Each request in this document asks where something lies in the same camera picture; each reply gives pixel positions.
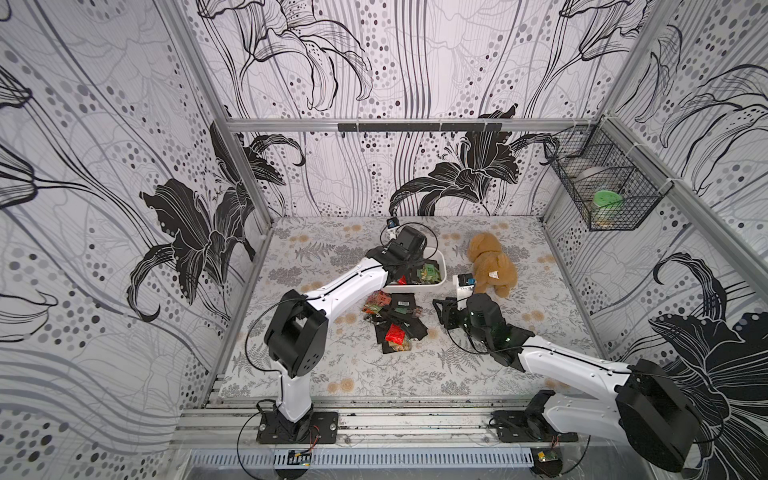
green jar lid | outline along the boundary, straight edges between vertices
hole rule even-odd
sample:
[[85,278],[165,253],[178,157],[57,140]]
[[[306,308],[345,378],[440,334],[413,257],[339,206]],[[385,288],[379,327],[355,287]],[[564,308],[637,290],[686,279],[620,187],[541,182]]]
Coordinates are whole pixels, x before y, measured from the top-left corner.
[[599,190],[594,194],[594,204],[598,207],[606,207],[607,205],[616,204],[623,199],[624,198],[621,195],[610,190]]

black mounting plate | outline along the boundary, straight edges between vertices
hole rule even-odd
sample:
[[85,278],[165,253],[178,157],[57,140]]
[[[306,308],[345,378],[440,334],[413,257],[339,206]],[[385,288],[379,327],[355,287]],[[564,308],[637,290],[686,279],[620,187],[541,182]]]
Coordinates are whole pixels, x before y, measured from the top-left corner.
[[[320,437],[317,440],[317,445],[336,443],[336,432],[339,429],[338,412],[313,412],[310,419],[310,433],[314,442],[315,435],[318,435],[318,433],[312,425],[319,430]],[[256,435],[256,440],[262,445],[304,444],[309,447],[311,443],[310,435],[296,442],[291,442],[277,423],[277,412],[265,412],[261,415],[261,425],[259,425],[259,433]]]
[[[547,440],[533,437],[528,428],[528,420],[524,410],[499,410],[493,412],[494,417],[498,417],[504,422],[504,425],[494,425],[498,433],[498,440],[501,443],[520,443],[520,442],[548,442]],[[577,433],[561,433],[560,443],[578,442]]]

metal rail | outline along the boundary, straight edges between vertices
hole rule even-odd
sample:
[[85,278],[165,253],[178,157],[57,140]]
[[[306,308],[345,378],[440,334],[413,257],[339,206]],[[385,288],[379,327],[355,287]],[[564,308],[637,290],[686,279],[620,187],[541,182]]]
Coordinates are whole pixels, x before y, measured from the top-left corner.
[[253,289],[256,287],[256,281],[259,279],[261,267],[264,265],[266,253],[270,248],[273,234],[274,230],[270,230],[266,235],[261,236],[262,243],[259,247],[256,257],[253,259],[253,268],[250,271],[248,281],[243,288],[240,302],[235,307],[234,314],[230,320],[229,328],[227,329],[226,337],[224,338],[224,344],[222,345],[219,356],[214,363],[213,368],[211,369],[211,375],[205,386],[204,392],[209,395],[209,398],[206,400],[206,402],[210,402],[210,396],[212,396],[214,392],[218,391],[218,389],[215,389],[214,386],[216,385],[216,382],[220,382],[218,378],[219,374],[224,373],[227,369],[227,365],[229,364],[232,351],[235,348],[235,343],[237,343],[237,334],[243,327],[243,321],[245,320],[246,313],[248,313],[248,306],[250,305],[250,299],[253,295]]
[[230,119],[233,133],[249,131],[541,131],[594,124],[589,118],[244,118]]
[[[564,201],[571,201],[571,198],[568,195],[561,195],[561,198]],[[608,352],[606,351],[605,347],[603,346],[603,343],[600,341],[600,337],[598,336],[598,331],[594,328],[594,325],[592,325],[592,318],[589,315],[589,311],[587,311],[587,307],[584,306],[584,302],[581,300],[581,296],[578,294],[578,289],[574,285],[573,278],[571,277],[571,272],[568,271],[568,267],[565,265],[565,260],[563,260],[563,256],[560,254],[560,250],[555,246],[554,240],[552,239],[552,235],[550,235],[549,230],[547,230],[547,223],[546,220],[543,220],[542,222],[544,224],[544,238],[547,239],[547,243],[549,244],[549,250],[552,251],[552,256],[554,257],[554,260],[558,264],[558,268],[560,269],[560,272],[563,275],[563,282],[565,282],[565,285],[568,287],[568,290],[571,292],[571,296],[573,297],[574,304],[576,305],[576,310],[581,314],[581,319],[584,320],[584,326],[587,327],[587,331],[589,331],[589,336],[592,337],[592,343],[594,344],[594,348],[600,353],[600,358],[607,359],[608,358]]]

plush toy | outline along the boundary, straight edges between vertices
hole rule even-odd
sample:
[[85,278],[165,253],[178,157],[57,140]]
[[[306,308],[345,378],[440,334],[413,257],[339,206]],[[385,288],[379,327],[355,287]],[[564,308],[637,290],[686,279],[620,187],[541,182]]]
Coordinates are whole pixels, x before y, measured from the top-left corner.
[[502,252],[493,233],[478,233],[469,242],[467,257],[475,263],[475,293],[484,293],[493,285],[496,295],[507,296],[518,284],[518,269]]

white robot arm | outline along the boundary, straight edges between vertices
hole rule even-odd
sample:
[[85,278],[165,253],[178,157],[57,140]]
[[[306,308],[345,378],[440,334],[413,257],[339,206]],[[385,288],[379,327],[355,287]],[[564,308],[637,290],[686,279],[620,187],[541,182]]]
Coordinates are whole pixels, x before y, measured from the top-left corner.
[[[323,357],[328,323],[408,267],[423,263],[425,245],[420,232],[404,227],[386,247],[371,249],[327,285],[306,295],[291,290],[283,296],[264,342],[281,373],[276,416],[286,438],[306,438],[313,413],[307,374]],[[446,329],[463,328],[502,365],[560,380],[591,397],[542,390],[525,411],[527,428],[549,438],[580,432],[626,442],[661,468],[682,469],[700,432],[700,415],[658,365],[640,360],[630,366],[565,349],[508,325],[488,295],[462,293],[459,300],[433,301]]]

